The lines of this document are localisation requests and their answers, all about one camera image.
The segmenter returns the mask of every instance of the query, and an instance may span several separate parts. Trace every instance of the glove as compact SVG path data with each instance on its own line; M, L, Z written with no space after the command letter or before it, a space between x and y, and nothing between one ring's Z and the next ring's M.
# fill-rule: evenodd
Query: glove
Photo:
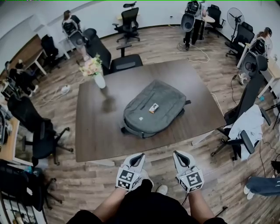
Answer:
M128 191L135 190L142 183L142 168L145 162L144 153L136 153L127 157L119 168L116 187L124 188Z
M197 168L193 156L182 151L174 151L173 159L178 172L176 179L184 190L189 193L202 188L204 184L203 174Z

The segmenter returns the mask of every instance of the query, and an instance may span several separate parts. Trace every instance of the wooden table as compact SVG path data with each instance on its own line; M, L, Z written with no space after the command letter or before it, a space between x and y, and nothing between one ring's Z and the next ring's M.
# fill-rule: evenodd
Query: wooden table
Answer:
M154 79L186 95L191 104L164 131L141 139L124 135L123 110ZM143 152L210 132L225 125L222 113L188 60L145 65L105 76L107 87L80 84L76 113L76 161L94 161Z
M241 67L243 59L245 58L245 55L247 54L248 49L250 49L250 44L246 43L242 56L237 64L237 68ZM268 81L267 85L262 89L262 91L258 95L258 98L260 98L265 93L265 91L271 86L271 84L275 80L280 79L280 68L279 68L278 64L276 63L276 61L274 61L273 58L268 56L268 69L266 71L261 71L261 73L264 75L264 77L271 76L271 79ZM270 90L271 93L273 92L275 86L276 86L276 84L274 84L273 87L271 88L271 90Z

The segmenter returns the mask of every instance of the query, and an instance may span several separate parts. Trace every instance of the shoe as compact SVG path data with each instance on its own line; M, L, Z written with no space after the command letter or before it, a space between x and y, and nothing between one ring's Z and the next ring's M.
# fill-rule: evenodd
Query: shoe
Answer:
M144 179L150 180L152 182L153 187L154 187L154 182L150 179L146 170L144 170L144 169L141 170L141 176L143 177L142 180L144 180Z
M249 194L247 194L247 199L251 200L254 196L254 193L252 193L251 191L249 192Z
M242 74L238 74L239 82L241 85L244 85L244 80L247 80L247 78L244 78Z
M160 193L160 194L163 194L163 195L166 195L167 194L167 191L168 191L168 187L166 185L160 185L158 188L157 188L157 193Z
M88 56L88 55L86 55L86 56L84 57L84 61L87 61L87 60L89 60L89 56Z
M38 85L35 85L35 89L33 90L33 92L35 93L37 91L37 89L39 88Z
M244 194L249 194L250 189L245 186L244 189L243 189L243 192L244 192Z

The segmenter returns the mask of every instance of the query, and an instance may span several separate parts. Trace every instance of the standing fan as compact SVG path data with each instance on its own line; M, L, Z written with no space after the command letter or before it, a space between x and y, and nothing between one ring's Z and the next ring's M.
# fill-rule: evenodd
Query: standing fan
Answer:
M227 12L227 21L231 28L234 29L233 35L231 35L231 42L225 42L226 46L231 48L231 44L233 43L233 39L235 37L235 32L238 24L244 22L244 16L242 12L237 8L230 8Z

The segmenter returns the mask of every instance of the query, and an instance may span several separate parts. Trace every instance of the black office chair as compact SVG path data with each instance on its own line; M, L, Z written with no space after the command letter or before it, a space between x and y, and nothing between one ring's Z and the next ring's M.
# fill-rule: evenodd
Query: black office chair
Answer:
M58 65L60 59L56 58L56 56L58 55L58 49L54 46L53 38L49 37L48 35L45 35L41 39L41 45L47 55L43 67L49 65L50 67L49 72L52 72L52 69L54 67L60 68L60 66Z
M48 188L55 178L44 185L45 176L42 169L35 168L33 173L23 171L21 169L9 166L6 161L0 161L0 178L5 181L0 182L0 189L4 199L15 201L17 204L22 204L26 210L27 206L33 206L37 211L43 209L44 200L49 209L47 196L52 197L58 203L62 200L48 193Z
M136 21L139 8L134 8L135 3L131 4L124 4L124 8L131 7L132 9L126 10L122 12L122 26L119 26L117 23L113 23L112 25L115 26L115 30L118 31L118 33L124 33L124 36L117 39L117 42L121 39L125 39L126 43L130 38L136 38L138 41L140 41L140 38L137 37L139 34L137 32L137 29L139 27L139 24Z
M31 100L28 97L18 99L12 95L7 103L9 111L18 119L21 124L33 133L33 142L22 140L23 150L25 145L32 145L33 157L32 163L35 167L38 164L38 159L43 159L53 154L54 163L59 165L56 155L56 147L73 152L73 148L65 148L58 144L61 136L70 128L65 128L60 134L57 134L53 129L53 124L50 119L42 118L34 108Z
M211 5L211 7L208 7L208 15L210 17L212 17L215 20L215 22L209 23L212 27L208 28L207 34L209 34L209 31L213 31L213 32L217 33L218 37L220 37L217 29L223 28L223 24L224 24L225 20L222 19L223 20L222 24L220 24L221 11L220 11L219 7L217 5Z
M233 124L244 112L246 112L249 108L251 108L255 103L255 99L258 95L259 89L264 82L264 76L260 73L260 71L267 70L266 58L264 56L258 55L256 57L256 65L253 67L255 69L249 74L251 80L246 85L239 104L235 108L226 112L224 115L224 119L227 125ZM271 121L267 113L264 111L263 108L261 108L260 111L262 113L262 116L268 123L268 125L270 125ZM222 145L211 154L212 157L214 157L218 152L220 152L226 145L231 145L233 148L233 152L234 152L234 157L232 158L233 161L237 160L238 158L237 155L241 157L242 144L245 145L246 149L250 154L254 153L255 147L259 141L255 142L253 146L247 133L244 130L240 134L241 139L237 139L237 140L229 139L228 135L231 130L230 128L226 128L226 129L219 128L218 130L227 137L227 140L224 139L221 140Z
M83 32L83 36L87 39L87 53L91 57L95 57L96 54L100 55L104 75L143 65L138 54L125 56L125 48L131 47L131 44L124 44L117 47L117 50L121 50L121 57L116 58L111 62L111 53L96 35L96 30L89 28Z
M241 58L241 55L244 51L244 47L239 45L238 43L241 42L244 45L246 43L250 43L255 34L253 33L253 27L249 25L248 23L242 22L242 24L238 24L237 26L237 35L232 43L233 50L229 50L228 53L226 53L226 57L228 55L234 55L237 59Z

